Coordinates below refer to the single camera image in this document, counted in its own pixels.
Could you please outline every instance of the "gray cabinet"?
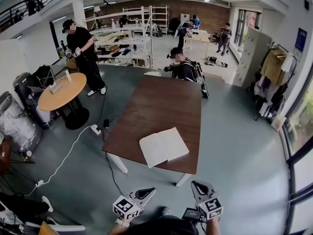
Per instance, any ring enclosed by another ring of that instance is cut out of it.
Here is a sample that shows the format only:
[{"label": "gray cabinet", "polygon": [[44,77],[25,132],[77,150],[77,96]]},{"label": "gray cabinet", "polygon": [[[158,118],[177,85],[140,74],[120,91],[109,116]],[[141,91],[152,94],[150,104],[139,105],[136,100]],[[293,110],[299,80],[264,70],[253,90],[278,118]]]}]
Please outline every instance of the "gray cabinet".
[{"label": "gray cabinet", "polygon": [[271,38],[256,29],[248,28],[244,50],[234,78],[234,85],[247,88],[255,81],[255,73],[260,68]]}]

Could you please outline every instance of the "open book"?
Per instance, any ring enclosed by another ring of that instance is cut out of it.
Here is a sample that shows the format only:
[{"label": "open book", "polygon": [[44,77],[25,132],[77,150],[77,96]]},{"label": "open book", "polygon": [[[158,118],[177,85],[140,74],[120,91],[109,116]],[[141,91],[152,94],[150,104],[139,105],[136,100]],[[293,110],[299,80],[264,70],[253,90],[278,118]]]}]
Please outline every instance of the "open book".
[{"label": "open book", "polygon": [[142,138],[139,145],[149,168],[189,153],[176,127]]}]

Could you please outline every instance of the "bottle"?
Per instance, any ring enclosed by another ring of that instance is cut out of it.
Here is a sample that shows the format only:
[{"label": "bottle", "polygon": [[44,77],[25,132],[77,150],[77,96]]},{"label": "bottle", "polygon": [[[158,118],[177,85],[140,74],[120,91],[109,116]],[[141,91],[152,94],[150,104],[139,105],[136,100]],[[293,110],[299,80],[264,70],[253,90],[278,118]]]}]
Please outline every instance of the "bottle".
[{"label": "bottle", "polygon": [[114,19],[111,19],[111,21],[112,21],[112,29],[115,29]]}]

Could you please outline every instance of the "round wooden table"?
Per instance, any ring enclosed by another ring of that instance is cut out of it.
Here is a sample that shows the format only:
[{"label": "round wooden table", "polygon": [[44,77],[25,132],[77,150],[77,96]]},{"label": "round wooden table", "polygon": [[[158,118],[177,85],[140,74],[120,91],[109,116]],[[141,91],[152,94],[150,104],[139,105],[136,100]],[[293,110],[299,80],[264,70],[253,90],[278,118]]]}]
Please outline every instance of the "round wooden table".
[{"label": "round wooden table", "polygon": [[[38,108],[42,111],[58,110],[65,120],[65,126],[70,130],[76,130],[82,127],[89,118],[89,111],[83,108],[77,97],[86,85],[87,79],[82,73],[72,73],[70,77],[71,81],[67,79],[67,76],[55,81],[56,84],[63,85],[55,94],[47,87],[39,98]],[[68,115],[64,112],[65,106],[70,110]]]}]

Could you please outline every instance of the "plug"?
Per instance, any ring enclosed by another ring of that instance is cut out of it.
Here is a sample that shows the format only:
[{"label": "plug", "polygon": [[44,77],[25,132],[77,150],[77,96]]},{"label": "plug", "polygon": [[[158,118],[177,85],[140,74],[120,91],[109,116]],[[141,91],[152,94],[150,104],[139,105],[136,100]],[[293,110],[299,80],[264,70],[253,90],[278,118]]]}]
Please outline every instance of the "plug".
[{"label": "plug", "polygon": [[36,184],[36,187],[41,186],[43,183],[44,183],[44,181],[43,181],[42,179],[41,179],[41,180],[39,180],[39,181],[38,181],[38,183]]}]

